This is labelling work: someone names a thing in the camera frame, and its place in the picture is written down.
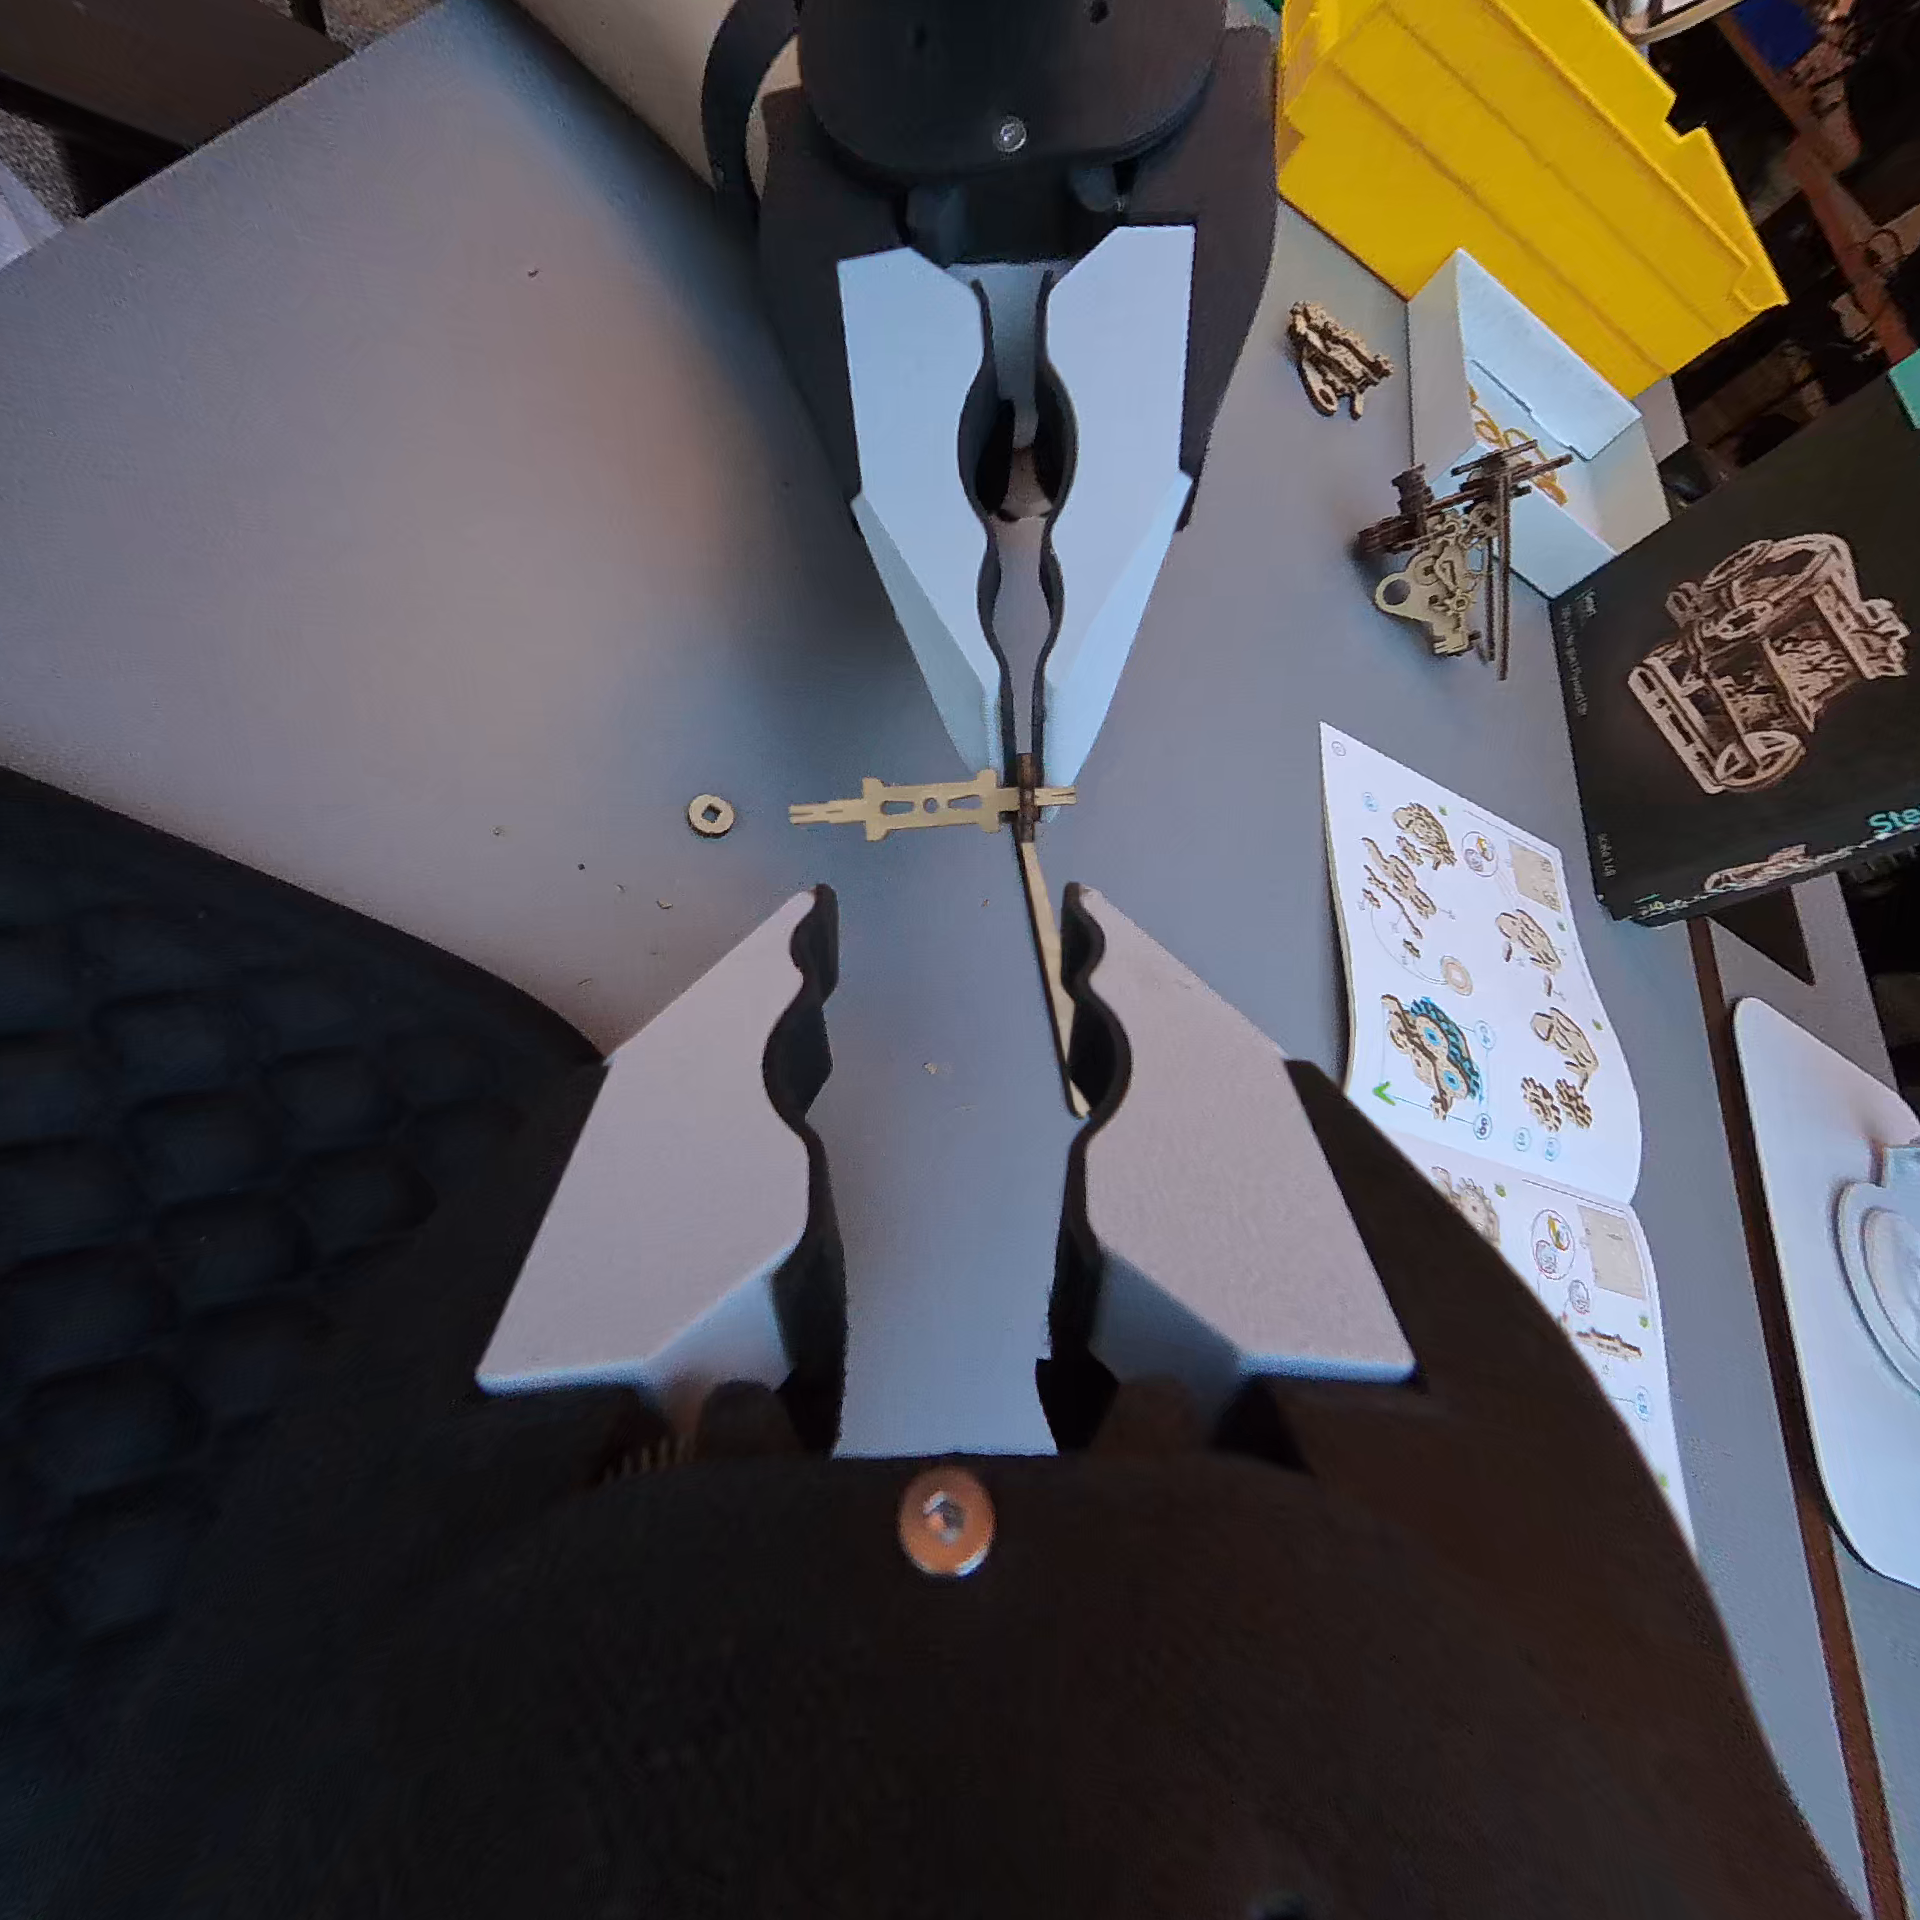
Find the small wooden part assembly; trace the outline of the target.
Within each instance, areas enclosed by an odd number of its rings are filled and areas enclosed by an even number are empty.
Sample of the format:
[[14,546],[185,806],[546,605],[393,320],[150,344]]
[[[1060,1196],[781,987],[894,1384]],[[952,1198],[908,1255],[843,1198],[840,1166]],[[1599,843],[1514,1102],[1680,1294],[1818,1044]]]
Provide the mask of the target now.
[[1390,355],[1369,348],[1326,306],[1306,299],[1286,312],[1286,348],[1294,351],[1311,407],[1329,419],[1339,412],[1360,419],[1369,393],[1397,372]]

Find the dark wooden model assembly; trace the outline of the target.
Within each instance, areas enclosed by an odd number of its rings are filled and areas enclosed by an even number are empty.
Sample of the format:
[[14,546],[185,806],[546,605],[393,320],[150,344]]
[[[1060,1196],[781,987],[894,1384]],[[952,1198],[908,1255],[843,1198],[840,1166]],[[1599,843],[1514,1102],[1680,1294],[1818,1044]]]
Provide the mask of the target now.
[[1397,506],[1353,537],[1355,561],[1389,561],[1375,606],[1418,623],[1439,659],[1478,658],[1511,674],[1514,510],[1571,454],[1541,457],[1537,441],[1488,451],[1449,468],[1433,491],[1420,464],[1396,475]]

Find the slotted wooden axle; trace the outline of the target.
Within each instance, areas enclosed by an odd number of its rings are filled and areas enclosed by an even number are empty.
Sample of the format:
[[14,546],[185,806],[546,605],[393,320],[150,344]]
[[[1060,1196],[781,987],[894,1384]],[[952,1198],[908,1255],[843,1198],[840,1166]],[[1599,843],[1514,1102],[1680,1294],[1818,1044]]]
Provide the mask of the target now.
[[[1078,788],[1039,788],[1039,818],[1056,806],[1074,806]],[[985,835],[1011,831],[1016,788],[994,768],[982,768],[967,782],[920,782],[889,786],[875,775],[863,779],[859,794],[829,797],[817,804],[789,804],[794,828],[855,828],[865,843],[880,843],[902,831],[977,828]]]

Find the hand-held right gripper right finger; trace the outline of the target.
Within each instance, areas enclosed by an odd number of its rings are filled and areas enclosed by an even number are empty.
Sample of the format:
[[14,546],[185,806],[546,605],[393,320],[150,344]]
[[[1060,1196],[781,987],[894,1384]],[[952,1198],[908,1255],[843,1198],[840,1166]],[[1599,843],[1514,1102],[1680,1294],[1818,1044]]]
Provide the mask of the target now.
[[1067,1155],[1036,1387],[1084,1451],[1128,1381],[1212,1425],[1249,1380],[1402,1384],[1416,1351],[1289,1060],[1101,890],[1064,901]]

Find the long flat wooden stick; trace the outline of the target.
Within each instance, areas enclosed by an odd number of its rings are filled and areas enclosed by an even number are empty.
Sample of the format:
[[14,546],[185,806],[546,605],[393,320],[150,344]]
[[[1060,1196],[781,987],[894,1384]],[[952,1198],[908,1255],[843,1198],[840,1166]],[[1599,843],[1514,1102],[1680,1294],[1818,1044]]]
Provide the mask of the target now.
[[1020,863],[1020,882],[1023,882],[1023,902],[1026,902],[1026,917],[1030,917],[1034,948],[1039,957],[1047,1017],[1055,1026],[1055,1055],[1056,1055],[1067,1105],[1078,1120],[1086,1120],[1088,1102],[1080,1092],[1074,1070],[1069,1070],[1069,1039],[1074,1039],[1078,1007],[1074,1007],[1074,998],[1064,984],[1064,934],[1056,925],[1056,913],[1055,913],[1055,901],[1050,901],[1050,890],[1043,881],[1036,843],[1030,838],[1015,838],[1015,851],[1016,851],[1016,863]]

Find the white cardboard tray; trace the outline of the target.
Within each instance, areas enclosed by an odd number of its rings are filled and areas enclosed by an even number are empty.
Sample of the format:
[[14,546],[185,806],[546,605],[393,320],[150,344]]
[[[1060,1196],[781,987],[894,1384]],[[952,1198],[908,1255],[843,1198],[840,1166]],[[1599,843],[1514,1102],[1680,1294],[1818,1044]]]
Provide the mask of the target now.
[[1537,441],[1571,454],[1514,510],[1514,572],[1541,599],[1581,583],[1667,521],[1641,412],[1475,255],[1454,254],[1409,302],[1411,454],[1433,491],[1449,468]]

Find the black honeycomb cushion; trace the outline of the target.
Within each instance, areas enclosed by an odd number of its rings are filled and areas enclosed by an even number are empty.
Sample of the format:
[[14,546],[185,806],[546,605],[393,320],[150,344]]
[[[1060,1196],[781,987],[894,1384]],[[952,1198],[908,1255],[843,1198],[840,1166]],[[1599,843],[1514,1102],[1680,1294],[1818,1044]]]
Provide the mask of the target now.
[[592,1044],[4,773],[4,1917],[43,1917],[280,1404]]

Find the dark chair frame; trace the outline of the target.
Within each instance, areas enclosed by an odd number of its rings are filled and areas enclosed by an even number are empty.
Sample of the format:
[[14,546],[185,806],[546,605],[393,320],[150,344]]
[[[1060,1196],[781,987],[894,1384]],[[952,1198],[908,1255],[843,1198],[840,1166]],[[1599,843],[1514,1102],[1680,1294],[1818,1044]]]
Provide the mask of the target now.
[[4,5],[4,112],[95,213],[347,59],[323,5]]

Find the assembly instruction booklet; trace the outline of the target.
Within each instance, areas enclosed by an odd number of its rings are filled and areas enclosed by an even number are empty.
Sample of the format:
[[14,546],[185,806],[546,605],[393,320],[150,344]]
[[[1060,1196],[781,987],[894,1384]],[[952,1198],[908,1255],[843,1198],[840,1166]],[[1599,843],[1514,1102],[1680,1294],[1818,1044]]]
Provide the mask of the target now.
[[1318,727],[1347,1092],[1523,1278],[1695,1535],[1641,1102],[1549,839]]

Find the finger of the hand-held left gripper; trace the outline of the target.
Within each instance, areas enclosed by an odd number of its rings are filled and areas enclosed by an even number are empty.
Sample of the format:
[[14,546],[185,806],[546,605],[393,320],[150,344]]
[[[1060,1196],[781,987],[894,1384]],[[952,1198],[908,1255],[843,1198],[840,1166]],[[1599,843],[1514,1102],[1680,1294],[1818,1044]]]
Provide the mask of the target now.
[[994,647],[997,555],[977,503],[994,426],[994,326],[985,296],[917,249],[836,270],[854,521],[966,764],[1011,758],[1008,663]]
[[1047,293],[1043,355],[1069,426],[1064,498],[1047,525],[1056,578],[1039,669],[1047,775],[1084,768],[1187,506],[1190,258],[1190,228],[1116,228]]

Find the yellow plastic bin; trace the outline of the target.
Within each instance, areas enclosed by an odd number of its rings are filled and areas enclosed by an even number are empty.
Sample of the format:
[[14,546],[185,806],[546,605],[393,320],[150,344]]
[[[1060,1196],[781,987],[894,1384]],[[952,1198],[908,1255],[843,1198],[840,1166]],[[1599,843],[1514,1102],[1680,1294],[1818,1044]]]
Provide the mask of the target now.
[[1638,396],[1784,302],[1670,105],[1593,5],[1283,5],[1277,187],[1404,299],[1471,254]]

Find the black model kit box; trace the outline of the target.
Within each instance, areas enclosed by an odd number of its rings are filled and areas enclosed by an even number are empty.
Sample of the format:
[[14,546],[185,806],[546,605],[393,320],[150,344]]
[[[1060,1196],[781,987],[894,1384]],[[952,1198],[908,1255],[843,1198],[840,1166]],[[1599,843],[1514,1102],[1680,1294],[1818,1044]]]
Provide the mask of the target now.
[[1594,895],[1667,925],[1918,843],[1918,355],[1549,605]]

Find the wooden document stand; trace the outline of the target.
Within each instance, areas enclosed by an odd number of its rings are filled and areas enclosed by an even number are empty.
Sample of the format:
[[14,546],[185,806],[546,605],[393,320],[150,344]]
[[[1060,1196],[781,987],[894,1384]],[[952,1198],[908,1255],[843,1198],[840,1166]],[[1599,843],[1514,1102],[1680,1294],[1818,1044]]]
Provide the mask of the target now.
[[1918,1113],[1757,994],[1734,1039],[1827,1510],[1918,1590]]

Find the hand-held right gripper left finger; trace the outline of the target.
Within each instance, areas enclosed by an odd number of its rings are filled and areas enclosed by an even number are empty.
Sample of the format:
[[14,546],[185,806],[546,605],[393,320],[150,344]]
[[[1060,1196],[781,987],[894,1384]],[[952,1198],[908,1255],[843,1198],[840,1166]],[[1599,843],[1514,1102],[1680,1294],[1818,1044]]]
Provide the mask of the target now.
[[843,1236],[806,1113],[829,1077],[836,957],[835,890],[799,890],[608,1055],[482,1391],[625,1384],[692,1432],[717,1387],[755,1381],[805,1446],[835,1451]]

